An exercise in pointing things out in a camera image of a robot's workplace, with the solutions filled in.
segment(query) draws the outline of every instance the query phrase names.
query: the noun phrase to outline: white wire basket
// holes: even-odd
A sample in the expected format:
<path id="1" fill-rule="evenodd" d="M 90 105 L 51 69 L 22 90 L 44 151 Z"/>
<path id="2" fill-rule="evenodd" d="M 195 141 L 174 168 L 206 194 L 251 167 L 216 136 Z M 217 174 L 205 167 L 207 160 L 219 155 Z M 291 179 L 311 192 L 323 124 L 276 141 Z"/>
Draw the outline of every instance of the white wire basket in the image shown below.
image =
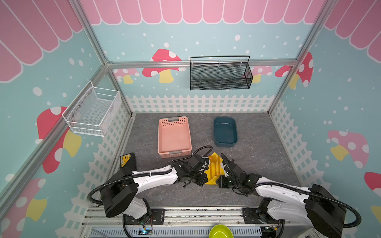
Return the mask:
<path id="1" fill-rule="evenodd" d="M 104 136 L 121 104 L 119 91 L 96 88 L 89 81 L 62 117 L 74 133 Z"/>

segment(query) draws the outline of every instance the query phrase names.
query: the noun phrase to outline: black mesh basket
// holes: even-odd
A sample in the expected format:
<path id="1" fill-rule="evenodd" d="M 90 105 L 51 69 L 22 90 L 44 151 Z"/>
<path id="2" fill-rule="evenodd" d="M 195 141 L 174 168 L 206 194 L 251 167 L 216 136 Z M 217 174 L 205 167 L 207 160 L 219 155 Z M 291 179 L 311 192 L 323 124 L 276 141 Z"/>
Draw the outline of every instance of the black mesh basket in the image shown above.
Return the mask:
<path id="1" fill-rule="evenodd" d="M 245 60 L 226 58 L 245 57 Z M 190 89 L 249 89 L 253 75 L 249 67 L 250 56 L 201 56 L 191 57 Z"/>

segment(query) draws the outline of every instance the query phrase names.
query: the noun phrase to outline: pink plastic basket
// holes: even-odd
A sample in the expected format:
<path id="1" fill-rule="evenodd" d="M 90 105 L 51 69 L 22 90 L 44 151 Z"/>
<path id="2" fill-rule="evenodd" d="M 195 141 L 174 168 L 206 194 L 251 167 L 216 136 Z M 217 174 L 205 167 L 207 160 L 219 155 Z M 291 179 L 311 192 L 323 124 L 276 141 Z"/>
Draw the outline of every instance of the pink plastic basket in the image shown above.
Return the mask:
<path id="1" fill-rule="evenodd" d="M 191 132 L 187 117 L 159 120 L 158 152 L 162 158 L 192 154 Z"/>

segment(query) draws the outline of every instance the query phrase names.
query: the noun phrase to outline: dark blue plastic bin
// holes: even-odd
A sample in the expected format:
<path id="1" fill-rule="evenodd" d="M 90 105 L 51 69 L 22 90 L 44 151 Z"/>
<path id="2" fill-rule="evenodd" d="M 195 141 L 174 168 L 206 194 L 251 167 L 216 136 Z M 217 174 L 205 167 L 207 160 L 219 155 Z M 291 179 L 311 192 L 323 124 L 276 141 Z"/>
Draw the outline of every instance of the dark blue plastic bin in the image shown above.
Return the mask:
<path id="1" fill-rule="evenodd" d="M 217 117 L 214 126 L 215 144 L 219 147 L 233 147 L 237 141 L 237 126 L 231 117 Z"/>

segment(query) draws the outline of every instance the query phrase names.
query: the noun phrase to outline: green bowl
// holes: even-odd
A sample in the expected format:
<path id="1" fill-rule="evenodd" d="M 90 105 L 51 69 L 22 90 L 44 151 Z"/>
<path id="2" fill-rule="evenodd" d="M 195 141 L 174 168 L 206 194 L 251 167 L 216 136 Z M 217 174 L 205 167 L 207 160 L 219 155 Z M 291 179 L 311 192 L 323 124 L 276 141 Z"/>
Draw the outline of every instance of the green bowl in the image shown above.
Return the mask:
<path id="1" fill-rule="evenodd" d="M 210 231 L 209 238 L 234 238 L 234 236 L 227 226 L 215 225 Z"/>

